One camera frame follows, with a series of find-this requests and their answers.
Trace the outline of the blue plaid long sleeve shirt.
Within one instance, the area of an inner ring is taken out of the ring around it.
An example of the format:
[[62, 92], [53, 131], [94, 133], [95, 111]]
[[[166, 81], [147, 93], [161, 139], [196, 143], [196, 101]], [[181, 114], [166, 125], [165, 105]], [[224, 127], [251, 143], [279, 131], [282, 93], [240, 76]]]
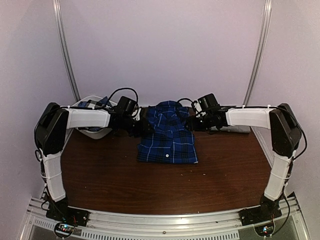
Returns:
[[137, 145], [137, 160], [147, 163], [196, 164], [195, 136], [185, 125], [189, 109], [177, 101], [163, 101], [150, 106], [146, 120], [153, 132]]

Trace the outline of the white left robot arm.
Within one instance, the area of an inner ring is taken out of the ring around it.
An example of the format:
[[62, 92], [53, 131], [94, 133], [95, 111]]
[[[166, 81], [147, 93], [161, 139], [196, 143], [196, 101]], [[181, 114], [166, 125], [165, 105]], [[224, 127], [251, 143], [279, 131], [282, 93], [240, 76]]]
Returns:
[[139, 108], [134, 106], [60, 106], [47, 105], [34, 129], [36, 156], [42, 164], [43, 179], [53, 202], [65, 200], [61, 156], [66, 144], [67, 131], [75, 128], [107, 128], [125, 130], [131, 137], [142, 137], [154, 128]]

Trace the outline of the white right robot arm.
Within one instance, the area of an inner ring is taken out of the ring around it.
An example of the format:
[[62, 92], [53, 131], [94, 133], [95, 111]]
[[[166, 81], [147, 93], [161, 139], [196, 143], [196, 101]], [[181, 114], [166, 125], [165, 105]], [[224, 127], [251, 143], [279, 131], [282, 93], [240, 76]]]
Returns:
[[275, 212], [274, 203], [284, 193], [290, 179], [301, 139], [306, 135], [287, 103], [278, 106], [214, 106], [200, 108], [186, 119], [185, 128], [189, 131], [205, 132], [213, 127], [250, 127], [270, 131], [273, 162], [267, 186], [261, 198], [262, 206], [256, 210], [259, 220], [268, 220]]

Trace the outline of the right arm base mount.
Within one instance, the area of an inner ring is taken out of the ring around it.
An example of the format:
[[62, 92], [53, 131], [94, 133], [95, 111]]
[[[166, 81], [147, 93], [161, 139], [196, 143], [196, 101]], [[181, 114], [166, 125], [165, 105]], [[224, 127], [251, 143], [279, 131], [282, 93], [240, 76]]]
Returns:
[[240, 210], [238, 214], [242, 226], [256, 225], [254, 229], [258, 236], [271, 237], [275, 232], [274, 219], [282, 216], [280, 199], [271, 200], [263, 195], [258, 206]]

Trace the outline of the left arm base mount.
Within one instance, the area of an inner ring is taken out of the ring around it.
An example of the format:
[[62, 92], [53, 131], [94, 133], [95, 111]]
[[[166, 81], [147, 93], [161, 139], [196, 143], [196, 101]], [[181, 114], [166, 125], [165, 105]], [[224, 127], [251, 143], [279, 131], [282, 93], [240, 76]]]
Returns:
[[57, 221], [53, 233], [63, 240], [70, 237], [76, 227], [86, 227], [89, 214], [87, 210], [70, 207], [67, 198], [57, 202], [50, 200], [46, 210], [46, 217]]

